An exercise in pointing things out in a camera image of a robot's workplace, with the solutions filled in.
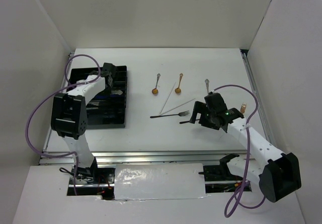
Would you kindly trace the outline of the silver table knife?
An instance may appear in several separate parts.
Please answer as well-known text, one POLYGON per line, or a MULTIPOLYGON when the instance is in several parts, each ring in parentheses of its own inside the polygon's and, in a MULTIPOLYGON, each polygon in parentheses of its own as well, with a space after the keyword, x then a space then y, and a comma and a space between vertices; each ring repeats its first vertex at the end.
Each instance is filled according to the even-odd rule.
POLYGON ((123 91, 122 90, 116 90, 116 91, 111 91, 110 92, 110 95, 122 95, 123 94, 123 91))

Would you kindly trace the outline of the silver ornate fork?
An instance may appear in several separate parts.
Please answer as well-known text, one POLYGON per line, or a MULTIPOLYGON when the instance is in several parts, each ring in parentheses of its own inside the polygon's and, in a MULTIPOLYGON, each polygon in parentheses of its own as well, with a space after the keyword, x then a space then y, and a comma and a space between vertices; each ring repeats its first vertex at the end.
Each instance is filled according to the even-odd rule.
POLYGON ((206 86, 207 93, 209 94, 209 79, 205 80, 205 86, 206 86))

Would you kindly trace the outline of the gold spoon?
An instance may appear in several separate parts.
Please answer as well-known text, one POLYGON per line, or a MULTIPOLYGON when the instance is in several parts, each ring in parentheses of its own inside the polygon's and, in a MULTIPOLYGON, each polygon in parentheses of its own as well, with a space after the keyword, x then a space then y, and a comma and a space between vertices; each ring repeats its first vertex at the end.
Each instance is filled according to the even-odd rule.
POLYGON ((176 94, 180 94, 180 93, 182 92, 182 90, 181 90, 181 88, 180 88, 182 78, 183 78, 183 73, 180 73, 179 83, 178 83, 178 86, 175 88, 175 93, 176 93, 176 94))

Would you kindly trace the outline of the silver handled orange spoon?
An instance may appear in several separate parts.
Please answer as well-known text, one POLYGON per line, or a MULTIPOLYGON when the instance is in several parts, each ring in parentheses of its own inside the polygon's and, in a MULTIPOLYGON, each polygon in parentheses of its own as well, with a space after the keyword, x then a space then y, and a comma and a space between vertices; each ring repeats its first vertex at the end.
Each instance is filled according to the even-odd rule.
POLYGON ((158 94, 158 88, 157 87, 158 87, 159 79, 160 79, 160 73, 157 74, 155 87, 151 90, 151 92, 152 92, 153 95, 157 95, 158 94))

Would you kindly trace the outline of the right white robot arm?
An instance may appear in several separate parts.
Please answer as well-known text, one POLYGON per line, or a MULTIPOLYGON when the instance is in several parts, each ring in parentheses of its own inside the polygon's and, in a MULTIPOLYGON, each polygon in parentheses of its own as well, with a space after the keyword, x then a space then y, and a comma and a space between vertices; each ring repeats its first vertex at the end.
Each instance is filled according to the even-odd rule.
POLYGON ((259 186, 270 202, 277 202, 301 188, 296 155, 285 154, 268 142, 247 123, 238 109, 227 108, 221 94, 210 93, 204 99, 204 102, 195 102, 189 122, 198 122, 214 130, 222 129, 250 150, 249 162, 238 154, 229 154, 220 159, 219 173, 223 179, 246 175, 246 179, 259 186))

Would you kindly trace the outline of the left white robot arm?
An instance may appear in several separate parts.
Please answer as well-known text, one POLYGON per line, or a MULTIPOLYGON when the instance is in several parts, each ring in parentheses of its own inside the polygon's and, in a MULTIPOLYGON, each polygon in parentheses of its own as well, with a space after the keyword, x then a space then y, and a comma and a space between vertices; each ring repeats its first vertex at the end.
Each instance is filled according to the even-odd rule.
POLYGON ((111 91, 116 71, 115 65, 104 63, 101 71, 91 72, 70 91, 57 93, 53 98, 51 128, 74 153, 74 172, 88 183, 98 180, 99 170, 85 136, 88 127, 86 106, 98 93, 111 91))

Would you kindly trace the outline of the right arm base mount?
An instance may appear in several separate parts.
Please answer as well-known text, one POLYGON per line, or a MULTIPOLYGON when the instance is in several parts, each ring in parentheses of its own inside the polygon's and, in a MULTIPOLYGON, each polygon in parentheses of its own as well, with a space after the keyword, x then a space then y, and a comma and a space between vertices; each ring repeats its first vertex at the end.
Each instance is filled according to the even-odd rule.
POLYGON ((227 164, 238 154, 229 154, 219 160, 218 165, 203 166, 203 171, 199 172, 205 180, 206 193, 234 192, 242 183, 242 177, 233 175, 227 164))

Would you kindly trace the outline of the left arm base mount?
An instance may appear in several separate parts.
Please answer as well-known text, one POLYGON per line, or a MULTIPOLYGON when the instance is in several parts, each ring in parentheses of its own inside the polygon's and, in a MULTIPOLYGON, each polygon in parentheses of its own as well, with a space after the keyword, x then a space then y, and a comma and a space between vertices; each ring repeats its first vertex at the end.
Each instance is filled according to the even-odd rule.
POLYGON ((114 200, 115 168, 98 169, 97 177, 77 175, 75 182, 73 172, 66 168, 59 171, 70 175, 67 196, 99 196, 103 200, 114 200))

